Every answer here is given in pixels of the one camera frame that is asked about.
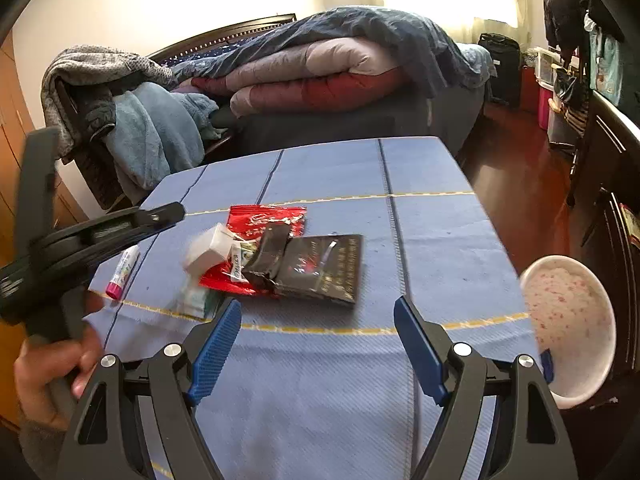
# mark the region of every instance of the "black jacket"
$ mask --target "black jacket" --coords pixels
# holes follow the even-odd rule
[[[546,40],[561,50],[575,50],[582,43],[584,11],[580,0],[544,0]]]

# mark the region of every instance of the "yellow stitched line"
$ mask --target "yellow stitched line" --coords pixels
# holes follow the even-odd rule
[[[102,297],[107,298],[107,295],[98,293]],[[197,316],[190,316],[189,314],[183,314],[181,312],[173,312],[165,308],[159,308],[156,306],[149,306],[135,301],[125,300],[122,302],[128,306],[147,310],[156,314],[163,314],[164,316],[175,317],[177,319],[186,319],[189,321],[205,321],[204,318]],[[490,317],[489,319],[472,319],[468,321],[460,321],[453,323],[443,323],[444,330],[461,330],[463,328],[479,328],[483,326],[499,325],[505,323],[512,323],[520,319],[527,319],[529,314],[527,312],[518,312],[516,314],[508,314],[506,316]],[[255,330],[257,332],[272,332],[282,334],[312,334],[312,335],[397,335],[398,331],[395,327],[384,328],[321,328],[321,327],[299,327],[299,326],[277,326],[267,324],[254,324],[254,323],[242,323],[240,327],[244,330]]]
[[[377,195],[351,195],[351,196],[334,196],[327,198],[316,198],[312,200],[306,200],[301,198],[300,200],[289,200],[287,202],[273,202],[270,204],[264,204],[266,206],[283,206],[290,204],[315,204],[319,202],[338,202],[340,200],[364,200],[367,198],[402,198],[405,196],[449,196],[449,195],[473,195],[473,191],[439,191],[439,192],[411,192],[411,193],[393,193],[393,194],[377,194]],[[197,211],[195,213],[187,213],[185,216],[206,215],[210,213],[223,213],[229,211],[229,208],[225,209],[212,209],[210,211]]]
[[[155,462],[151,463],[151,467],[153,469],[155,469],[156,471],[158,471],[160,474],[166,476],[167,478],[171,478],[173,480],[174,475],[172,475],[171,471],[169,471],[168,469],[165,469],[164,467],[162,467],[161,465],[156,464]]]

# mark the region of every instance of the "red plastic wrapper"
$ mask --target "red plastic wrapper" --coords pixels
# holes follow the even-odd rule
[[[306,207],[274,207],[263,205],[233,205],[229,209],[226,227],[238,235],[244,259],[250,259],[252,249],[257,249],[260,237],[270,222],[286,222],[291,225],[291,236],[301,236],[305,230]],[[200,279],[200,285],[231,292],[258,296],[268,294],[267,290],[258,290],[247,281],[238,280],[238,271],[231,261],[211,267]]]

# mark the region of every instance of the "blue tablecloth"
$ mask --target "blue tablecloth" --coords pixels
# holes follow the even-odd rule
[[[196,418],[229,480],[408,478],[440,414],[414,388],[394,329],[411,294],[424,319],[485,356],[536,355],[516,273],[467,180],[434,137],[354,140],[211,164],[162,181],[143,204],[181,201],[183,222],[140,244],[121,302],[90,317],[123,360],[180,342],[200,320],[175,311],[188,239],[225,222],[233,204],[308,208],[307,235],[360,233],[354,309],[242,298],[242,330]],[[102,292],[117,258],[91,284]],[[149,402],[145,434],[158,478],[170,478]],[[476,478],[492,422],[485,399],[465,478]]]

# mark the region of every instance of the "human hand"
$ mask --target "human hand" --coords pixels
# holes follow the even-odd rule
[[[88,292],[87,312],[97,312],[101,308],[102,298],[94,292]],[[58,413],[49,396],[47,384],[78,367],[80,373],[71,391],[76,398],[81,397],[101,356],[100,338],[88,323],[85,324],[82,341],[58,341],[33,347],[25,340],[14,363],[14,377],[18,400],[26,418],[57,430],[66,430],[69,421]]]

